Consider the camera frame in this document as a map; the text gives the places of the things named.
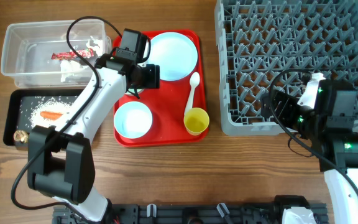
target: green light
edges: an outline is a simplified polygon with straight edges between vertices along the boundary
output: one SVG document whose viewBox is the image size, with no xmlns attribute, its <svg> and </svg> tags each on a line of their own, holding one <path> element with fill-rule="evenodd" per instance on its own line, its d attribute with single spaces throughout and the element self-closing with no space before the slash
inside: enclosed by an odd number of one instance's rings
<svg viewBox="0 0 358 224">
<path fill-rule="evenodd" d="M 349 143 L 345 143 L 345 149 L 350 149 L 352 147 L 352 145 L 351 144 L 349 144 Z"/>
</svg>

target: red wrapper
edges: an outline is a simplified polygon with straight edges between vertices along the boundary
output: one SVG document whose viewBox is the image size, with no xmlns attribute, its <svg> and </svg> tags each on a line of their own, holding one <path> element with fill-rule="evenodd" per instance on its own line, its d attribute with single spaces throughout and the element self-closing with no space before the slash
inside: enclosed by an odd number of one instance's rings
<svg viewBox="0 0 358 224">
<path fill-rule="evenodd" d="M 94 56 L 92 49 L 77 50 L 77 52 L 84 58 L 91 58 Z M 52 60 L 70 60 L 74 58 L 77 58 L 77 55 L 74 52 L 53 53 L 51 57 Z"/>
</svg>

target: black tray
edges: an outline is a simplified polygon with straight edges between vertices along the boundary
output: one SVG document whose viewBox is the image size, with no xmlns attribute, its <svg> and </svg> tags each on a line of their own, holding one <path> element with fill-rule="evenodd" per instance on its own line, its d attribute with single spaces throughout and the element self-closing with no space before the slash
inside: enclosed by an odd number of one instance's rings
<svg viewBox="0 0 358 224">
<path fill-rule="evenodd" d="M 62 102 L 73 103 L 83 89 L 33 89 L 33 90 L 16 90 L 12 93 L 9 101 L 9 108 L 6 116 L 4 144 L 7 146 L 23 146 L 13 140 L 13 134 L 16 130 L 31 131 L 28 126 L 31 108 L 37 106 L 40 101 L 39 96 L 48 100 L 52 97 L 64 96 Z"/>
</svg>

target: yellow cup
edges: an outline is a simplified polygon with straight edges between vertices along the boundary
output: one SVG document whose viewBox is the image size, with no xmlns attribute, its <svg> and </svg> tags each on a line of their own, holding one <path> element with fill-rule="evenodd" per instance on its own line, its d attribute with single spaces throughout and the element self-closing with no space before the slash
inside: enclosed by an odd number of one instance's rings
<svg viewBox="0 0 358 224">
<path fill-rule="evenodd" d="M 201 134 L 209 125 L 208 113 L 201 108 L 192 108 L 183 119 L 186 130 L 194 136 Z"/>
</svg>

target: white spoon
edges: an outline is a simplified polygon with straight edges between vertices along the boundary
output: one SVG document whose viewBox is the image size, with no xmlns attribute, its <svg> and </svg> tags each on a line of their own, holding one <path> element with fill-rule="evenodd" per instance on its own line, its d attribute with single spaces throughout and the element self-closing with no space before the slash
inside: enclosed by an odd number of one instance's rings
<svg viewBox="0 0 358 224">
<path fill-rule="evenodd" d="M 185 114 L 187 113 L 187 111 L 193 108 L 194 90 L 196 89 L 198 84 L 200 84 L 200 75 L 198 72 L 195 72 L 191 75 L 190 78 L 191 90 L 190 90 L 189 99 L 187 100 Z"/>
</svg>

